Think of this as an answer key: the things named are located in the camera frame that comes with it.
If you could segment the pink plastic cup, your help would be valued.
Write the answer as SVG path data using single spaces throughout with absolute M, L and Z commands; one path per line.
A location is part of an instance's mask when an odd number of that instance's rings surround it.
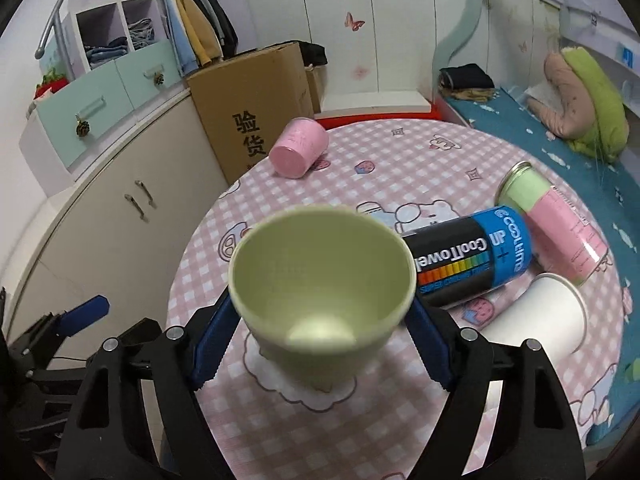
M 283 129 L 269 152 L 273 169 L 281 177 L 299 179 L 329 146 L 329 133 L 314 119 L 297 117 Z

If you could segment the black blue CoolTowel can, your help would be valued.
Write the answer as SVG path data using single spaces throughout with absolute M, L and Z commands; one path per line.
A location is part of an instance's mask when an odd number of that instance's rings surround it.
M 508 206 L 426 226 L 402 237 L 416 267 L 416 298 L 447 309 L 522 275 L 533 259 L 524 218 Z

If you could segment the folded dark clothes pile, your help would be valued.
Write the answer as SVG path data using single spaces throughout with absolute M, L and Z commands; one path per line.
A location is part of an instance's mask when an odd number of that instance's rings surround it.
M 475 63 L 439 71 L 438 90 L 446 98 L 487 103 L 496 95 L 494 81 Z

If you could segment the silver stair handrail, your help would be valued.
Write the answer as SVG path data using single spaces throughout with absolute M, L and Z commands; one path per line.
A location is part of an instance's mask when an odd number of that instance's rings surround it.
M 56 45 L 58 46 L 58 52 L 63 52 L 63 40 L 58 38 L 61 35 L 61 20 L 60 20 L 60 11 L 62 5 L 65 0 L 55 0 L 55 4 L 50 12 L 50 15 L 44 25 L 44 29 L 40 36 L 40 39 L 37 44 L 37 49 L 35 50 L 34 57 L 36 60 L 41 60 L 44 55 L 44 50 L 46 50 L 49 37 L 54 35 L 56 38 Z

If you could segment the brown cardboard box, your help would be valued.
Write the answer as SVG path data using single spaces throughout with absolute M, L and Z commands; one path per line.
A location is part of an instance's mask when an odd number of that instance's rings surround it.
M 228 183 L 266 158 L 292 119 L 314 116 L 296 42 L 202 68 L 186 83 Z

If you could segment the purple white shelf staircase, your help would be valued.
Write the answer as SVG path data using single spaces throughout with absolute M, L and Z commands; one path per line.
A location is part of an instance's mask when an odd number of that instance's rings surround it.
M 106 48 L 119 39 L 127 53 L 166 39 L 157 0 L 63 0 L 60 36 L 56 40 L 70 78 L 75 79 L 105 62 L 88 51 Z

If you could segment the green pink transparent canister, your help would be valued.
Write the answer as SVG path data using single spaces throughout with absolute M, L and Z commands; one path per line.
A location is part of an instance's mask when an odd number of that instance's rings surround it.
M 597 229 L 526 160 L 502 178 L 495 204 L 508 206 L 523 217 L 538 264 L 576 286 L 588 281 L 608 255 L 608 244 Z

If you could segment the white wardrobe butterfly stickers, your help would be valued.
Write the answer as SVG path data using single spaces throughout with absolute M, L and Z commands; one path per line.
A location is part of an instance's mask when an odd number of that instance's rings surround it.
M 326 50 L 329 94 L 435 88 L 433 56 L 464 0 L 246 0 L 262 47 L 303 40 Z

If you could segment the red storage box white top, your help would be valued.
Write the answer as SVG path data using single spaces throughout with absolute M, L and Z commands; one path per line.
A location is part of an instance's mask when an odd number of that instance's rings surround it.
M 326 129 L 398 118 L 443 120 L 444 116 L 435 104 L 416 90 L 330 93 L 322 98 L 320 112 L 314 115 Z

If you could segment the white paper cup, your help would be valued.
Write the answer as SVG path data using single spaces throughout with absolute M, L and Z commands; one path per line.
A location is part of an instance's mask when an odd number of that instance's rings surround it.
M 491 342 L 510 346 L 536 339 L 556 364 L 582 346 L 587 326 L 587 306 L 578 288 L 561 275 L 541 273 L 480 332 Z

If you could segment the red plush toy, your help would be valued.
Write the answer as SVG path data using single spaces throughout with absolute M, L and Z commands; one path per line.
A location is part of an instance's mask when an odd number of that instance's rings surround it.
M 68 85 L 68 79 L 64 74 L 59 74 L 51 68 L 42 76 L 42 81 L 37 84 L 34 99 L 39 100 L 44 96 L 50 96 Z

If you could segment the green pink rolled blanket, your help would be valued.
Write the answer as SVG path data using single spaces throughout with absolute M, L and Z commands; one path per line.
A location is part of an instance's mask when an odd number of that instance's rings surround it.
M 629 125 L 620 92 L 583 47 L 551 52 L 544 76 L 560 104 L 527 98 L 529 110 L 576 152 L 612 164 L 626 148 Z

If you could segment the teal drawer unit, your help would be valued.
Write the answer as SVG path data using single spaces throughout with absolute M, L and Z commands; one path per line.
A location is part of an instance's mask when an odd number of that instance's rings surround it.
M 174 50 L 169 41 L 159 41 L 92 70 L 37 104 L 18 146 L 44 194 L 58 194 L 183 89 Z

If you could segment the hanging clothes row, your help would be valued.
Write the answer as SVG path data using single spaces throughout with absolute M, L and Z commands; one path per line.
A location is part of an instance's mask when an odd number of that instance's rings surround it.
M 181 76 L 236 55 L 238 36 L 218 0 L 157 3 Z

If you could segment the cream green plastic cup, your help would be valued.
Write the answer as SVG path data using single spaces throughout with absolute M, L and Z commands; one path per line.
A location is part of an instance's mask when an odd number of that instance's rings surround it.
M 416 292 L 408 245 L 345 207 L 281 211 L 253 226 L 228 267 L 233 307 L 262 355 L 321 390 L 372 361 Z

